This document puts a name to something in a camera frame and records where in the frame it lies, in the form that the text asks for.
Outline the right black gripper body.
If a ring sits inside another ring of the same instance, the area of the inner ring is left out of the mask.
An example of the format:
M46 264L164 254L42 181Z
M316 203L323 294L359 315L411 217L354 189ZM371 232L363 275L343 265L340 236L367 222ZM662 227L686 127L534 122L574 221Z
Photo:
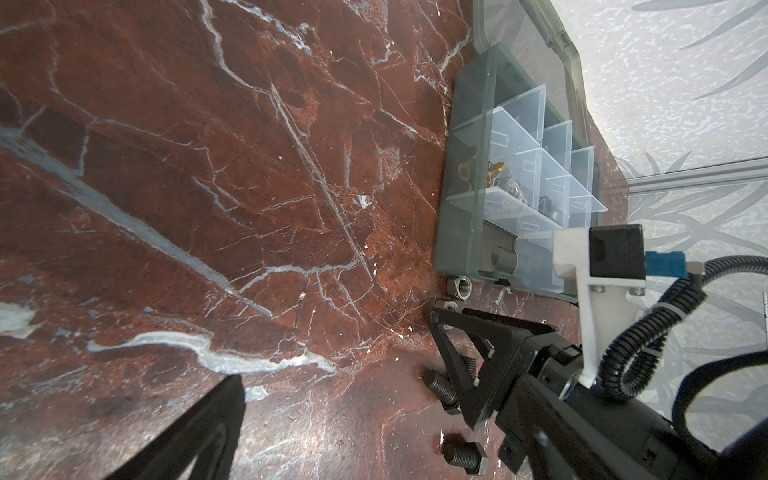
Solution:
M580 349L559 335L524 338L497 410L498 457L536 479L703 479L669 420L638 400L610 400L577 377Z

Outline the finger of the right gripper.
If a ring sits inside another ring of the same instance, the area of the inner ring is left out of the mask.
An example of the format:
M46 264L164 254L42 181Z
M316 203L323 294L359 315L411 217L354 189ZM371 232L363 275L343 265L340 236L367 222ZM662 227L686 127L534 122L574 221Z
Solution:
M516 379L526 373L555 328L465 308L435 307L428 327L444 362L458 408L476 429L497 411Z

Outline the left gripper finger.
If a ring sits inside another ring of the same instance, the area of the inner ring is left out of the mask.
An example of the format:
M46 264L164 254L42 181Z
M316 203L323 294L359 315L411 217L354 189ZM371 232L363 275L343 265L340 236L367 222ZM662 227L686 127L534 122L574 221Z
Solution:
M191 479L230 477L245 413L242 377L229 375L145 448L116 469L110 479Z

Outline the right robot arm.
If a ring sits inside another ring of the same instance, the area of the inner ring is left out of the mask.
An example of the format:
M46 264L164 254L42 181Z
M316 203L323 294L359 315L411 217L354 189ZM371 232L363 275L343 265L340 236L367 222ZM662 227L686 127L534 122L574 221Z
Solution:
M767 426L759 423L722 451L698 440L687 412L699 394L734 372L763 366L765 351L702 365L681 382L671 414L637 400L652 378L663 339L705 300L704 287L736 273L765 274L759 256L706 262L674 282L637 324L613 341L584 387L582 350L546 324L478 310L434 309L428 326L445 364L425 385L445 410L476 427L493 419L504 439L498 456L537 479L763 479Z

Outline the silver nut near box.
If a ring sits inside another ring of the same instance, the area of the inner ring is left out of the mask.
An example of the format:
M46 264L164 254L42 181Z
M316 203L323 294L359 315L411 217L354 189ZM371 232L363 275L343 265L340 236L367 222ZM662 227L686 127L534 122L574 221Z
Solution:
M446 292L453 299L467 301L472 295L473 284L467 276L455 276L447 279Z

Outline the black bolt pair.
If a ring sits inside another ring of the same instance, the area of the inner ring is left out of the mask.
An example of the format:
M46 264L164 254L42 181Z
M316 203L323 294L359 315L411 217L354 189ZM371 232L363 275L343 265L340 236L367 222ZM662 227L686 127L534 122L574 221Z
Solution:
M462 361L471 380L476 381L478 373L477 360L474 357L462 356ZM446 413L449 415L461 413L458 396L447 377L436 370L426 369L422 381L426 388L437 397Z

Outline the lone black screw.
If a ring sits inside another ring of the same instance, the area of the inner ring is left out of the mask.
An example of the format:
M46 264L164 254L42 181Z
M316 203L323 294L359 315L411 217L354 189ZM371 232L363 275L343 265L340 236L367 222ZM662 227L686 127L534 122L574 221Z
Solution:
M462 468L467 475L481 476L487 471L488 456L478 442L448 442L442 454L449 465Z

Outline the grey compartment organizer box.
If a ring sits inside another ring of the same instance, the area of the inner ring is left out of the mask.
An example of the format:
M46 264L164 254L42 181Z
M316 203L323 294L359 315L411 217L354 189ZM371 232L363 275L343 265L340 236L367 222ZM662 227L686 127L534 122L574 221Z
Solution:
M592 224L595 190L580 57L549 1L477 1L476 57L453 89L435 269L574 302L558 230Z

